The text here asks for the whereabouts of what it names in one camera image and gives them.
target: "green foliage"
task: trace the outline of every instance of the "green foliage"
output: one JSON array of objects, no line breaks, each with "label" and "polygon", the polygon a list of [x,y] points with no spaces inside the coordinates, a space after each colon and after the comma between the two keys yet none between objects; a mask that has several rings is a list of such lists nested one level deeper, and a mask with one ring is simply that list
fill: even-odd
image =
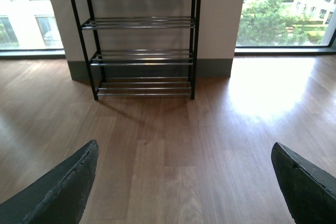
[{"label": "green foliage", "polygon": [[0,24],[0,43],[4,42],[5,38],[5,27],[3,24]]},{"label": "green foliage", "polygon": [[309,31],[308,39],[311,43],[319,45],[325,33],[325,31]]},{"label": "green foliage", "polygon": [[298,24],[307,16],[285,14],[285,0],[247,0],[240,18],[238,46],[297,46],[308,41],[307,31]]}]

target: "chrome rod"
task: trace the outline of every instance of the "chrome rod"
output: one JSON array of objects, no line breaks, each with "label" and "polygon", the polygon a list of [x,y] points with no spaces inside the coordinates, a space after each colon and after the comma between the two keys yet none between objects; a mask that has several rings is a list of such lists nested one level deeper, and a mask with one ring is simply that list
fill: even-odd
[{"label": "chrome rod", "polygon": [[190,96],[190,93],[137,93],[137,94],[127,94],[127,93],[98,93],[98,96],[102,97],[102,96],[177,96],[177,95],[187,95]]},{"label": "chrome rod", "polygon": [[192,65],[192,63],[92,63],[91,66],[149,66],[149,65]]},{"label": "chrome rod", "polygon": [[114,54],[109,54],[109,53],[101,53],[101,54],[96,54],[97,56],[102,56],[102,57],[112,57],[112,56],[165,56],[165,55],[192,55],[192,54],[189,54],[189,53],[156,53],[156,52],[153,52],[153,53],[147,53],[147,54],[140,54],[140,53],[114,53]]},{"label": "chrome rod", "polygon": [[179,26],[85,26],[85,30],[97,29],[171,29],[171,28],[194,28],[194,25],[179,25]]},{"label": "chrome rod", "polygon": [[138,61],[138,60],[147,60],[147,61],[157,61],[157,60],[164,60],[164,61],[174,61],[174,60],[192,60],[193,58],[114,58],[114,59],[92,59],[92,61]]},{"label": "chrome rod", "polygon": [[135,20],[135,19],[141,19],[141,20],[151,20],[151,19],[165,19],[165,20],[175,20],[175,19],[187,19],[187,20],[193,20],[190,16],[137,16],[137,17],[101,17],[101,18],[95,18],[96,21],[101,20]]},{"label": "chrome rod", "polygon": [[189,90],[190,88],[99,88],[98,90]]},{"label": "chrome rod", "polygon": [[125,84],[135,84],[135,85],[138,85],[138,84],[190,84],[190,82],[188,81],[181,81],[181,82],[177,82],[177,81],[173,81],[173,82],[103,82],[102,83],[102,86],[103,85],[125,85]]},{"label": "chrome rod", "polygon": [[123,49],[123,50],[102,50],[102,52],[146,52],[146,51],[188,51],[189,49],[175,48],[175,49]]}]

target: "white wall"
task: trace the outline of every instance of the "white wall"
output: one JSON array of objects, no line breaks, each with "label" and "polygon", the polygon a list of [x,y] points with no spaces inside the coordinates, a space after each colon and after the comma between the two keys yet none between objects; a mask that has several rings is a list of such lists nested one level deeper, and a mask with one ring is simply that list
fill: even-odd
[{"label": "white wall", "polygon": [[[67,60],[84,61],[70,0],[51,0],[51,2]],[[104,15],[184,15],[188,14],[190,4],[190,0],[94,0],[94,2],[97,17]],[[77,0],[77,3],[79,3],[79,12],[84,13],[86,11],[85,0]],[[200,59],[233,58],[242,3],[243,0],[202,0],[198,46]],[[120,33],[114,37],[108,37],[108,34],[105,34],[105,41],[103,39],[102,44],[114,47],[122,45],[121,41],[117,40],[118,38],[126,38],[127,43],[138,42],[146,47],[154,43],[156,45],[152,47],[160,48],[158,44],[163,42],[168,41],[168,44],[171,44],[168,46],[175,47],[187,41],[187,33],[181,31],[170,31],[167,35],[162,31],[153,31],[153,40],[148,40],[143,36],[149,33],[147,30],[136,33],[138,32],[128,33],[131,36]]]}]

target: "black metal frame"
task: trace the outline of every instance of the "black metal frame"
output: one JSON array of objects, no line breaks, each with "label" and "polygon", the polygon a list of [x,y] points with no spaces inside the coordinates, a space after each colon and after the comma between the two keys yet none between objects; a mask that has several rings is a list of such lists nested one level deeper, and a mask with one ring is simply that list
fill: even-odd
[{"label": "black metal frame", "polygon": [[[95,100],[98,100],[99,95],[190,95],[193,100],[195,98],[195,79],[196,79],[196,63],[198,51],[198,33],[199,33],[199,15],[201,9],[201,0],[192,0],[190,17],[133,17],[133,18],[100,18],[96,19],[93,12],[92,0],[87,0],[90,18],[81,24],[79,20],[76,1],[71,0],[72,8],[75,15],[75,21],[78,29],[78,34],[82,46],[88,76]],[[189,49],[138,49],[138,50],[107,50],[102,51],[99,42],[98,29],[173,29],[173,28],[187,28],[190,29],[190,43]],[[89,58],[84,37],[83,30],[93,30],[93,36],[96,43],[97,51]],[[139,56],[160,56],[165,58],[152,58],[145,61],[145,58]],[[107,66],[140,66],[140,65],[186,65],[188,66],[187,77],[136,77],[131,81],[128,78],[114,78],[116,82],[107,82],[105,67]],[[96,88],[92,75],[91,67],[99,66],[101,73],[101,80]],[[154,86],[146,88],[145,85],[152,83]],[[135,87],[120,87],[119,85],[125,83],[127,86],[136,84]],[[175,87],[159,86],[166,84],[177,84]],[[167,91],[168,93],[99,93],[99,91]],[[183,90],[183,92],[169,93],[171,90]]]}]

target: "wooden floor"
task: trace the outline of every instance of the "wooden floor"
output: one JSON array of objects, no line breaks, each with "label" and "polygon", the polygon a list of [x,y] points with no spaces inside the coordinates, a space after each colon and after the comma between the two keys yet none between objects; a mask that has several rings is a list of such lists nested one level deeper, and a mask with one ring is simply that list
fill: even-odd
[{"label": "wooden floor", "polygon": [[65,60],[1,60],[0,89],[0,202],[96,139],[81,224],[294,223],[277,141],[336,176],[336,57],[236,58],[194,101],[97,102]]}]

